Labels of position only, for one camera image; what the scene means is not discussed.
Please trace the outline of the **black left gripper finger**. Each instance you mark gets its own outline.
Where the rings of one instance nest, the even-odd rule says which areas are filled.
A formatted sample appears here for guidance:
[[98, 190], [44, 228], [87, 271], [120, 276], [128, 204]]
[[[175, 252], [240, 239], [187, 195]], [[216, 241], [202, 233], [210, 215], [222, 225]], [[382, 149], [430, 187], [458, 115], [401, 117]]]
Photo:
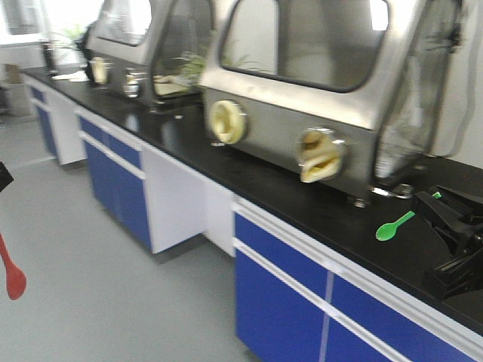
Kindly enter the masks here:
[[10, 171], [6, 168], [3, 162], [0, 162], [0, 192], [14, 181]]

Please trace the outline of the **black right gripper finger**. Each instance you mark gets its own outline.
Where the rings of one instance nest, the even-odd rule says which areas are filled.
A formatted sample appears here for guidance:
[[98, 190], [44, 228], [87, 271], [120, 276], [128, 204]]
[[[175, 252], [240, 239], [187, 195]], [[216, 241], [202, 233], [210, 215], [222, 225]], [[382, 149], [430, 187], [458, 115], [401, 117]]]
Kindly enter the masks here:
[[423, 288], [436, 299], [482, 289], [482, 252], [464, 255], [423, 273]]
[[482, 241], [482, 196], [434, 186], [414, 195], [411, 210], [443, 241]]

